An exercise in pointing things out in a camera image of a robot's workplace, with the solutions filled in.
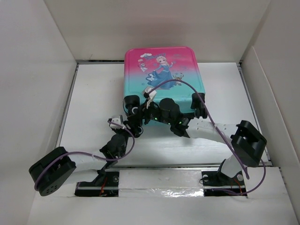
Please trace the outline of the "pink and teal suitcase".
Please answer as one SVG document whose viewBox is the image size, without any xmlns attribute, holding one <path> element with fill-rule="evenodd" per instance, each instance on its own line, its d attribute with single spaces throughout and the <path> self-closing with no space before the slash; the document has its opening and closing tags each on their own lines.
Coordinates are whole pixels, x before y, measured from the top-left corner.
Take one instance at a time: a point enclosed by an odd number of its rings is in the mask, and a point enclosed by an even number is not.
<svg viewBox="0 0 300 225">
<path fill-rule="evenodd" d="M 194 51 L 187 46 L 135 48 L 125 53 L 124 98 L 126 112 L 145 102 L 143 91 L 156 88 L 154 102 L 171 98 L 182 113 L 207 118 L 205 89 Z"/>
</svg>

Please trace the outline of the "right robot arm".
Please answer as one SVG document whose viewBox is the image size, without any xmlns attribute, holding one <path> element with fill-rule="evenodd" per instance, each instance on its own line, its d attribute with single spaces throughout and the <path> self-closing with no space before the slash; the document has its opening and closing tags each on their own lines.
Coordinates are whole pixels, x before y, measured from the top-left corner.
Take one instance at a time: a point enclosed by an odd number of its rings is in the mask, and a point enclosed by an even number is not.
<svg viewBox="0 0 300 225">
<path fill-rule="evenodd" d="M 150 120 L 170 126 L 179 137 L 202 138 L 226 144 L 232 155 L 225 159 L 217 172 L 217 180 L 228 184 L 240 171 L 258 167 L 267 144 L 266 138 L 249 121 L 238 124 L 214 124 L 180 112 L 180 107 L 170 98 L 162 99 L 159 104 L 146 101 L 130 112 L 144 124 Z"/>
</svg>

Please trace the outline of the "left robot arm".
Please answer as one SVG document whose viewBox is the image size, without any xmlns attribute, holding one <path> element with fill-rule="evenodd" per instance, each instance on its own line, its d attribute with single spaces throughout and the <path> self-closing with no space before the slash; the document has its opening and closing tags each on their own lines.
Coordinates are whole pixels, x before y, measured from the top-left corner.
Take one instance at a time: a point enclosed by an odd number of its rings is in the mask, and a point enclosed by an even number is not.
<svg viewBox="0 0 300 225">
<path fill-rule="evenodd" d="M 115 133 L 98 155 L 90 152 L 68 152 L 62 146 L 55 148 L 29 168 L 34 189 L 41 196 L 48 196 L 65 185 L 76 173 L 104 172 L 128 156 L 135 146 L 135 139 L 143 133 L 142 121 L 123 121 L 121 116 L 112 117 L 109 127 Z"/>
</svg>

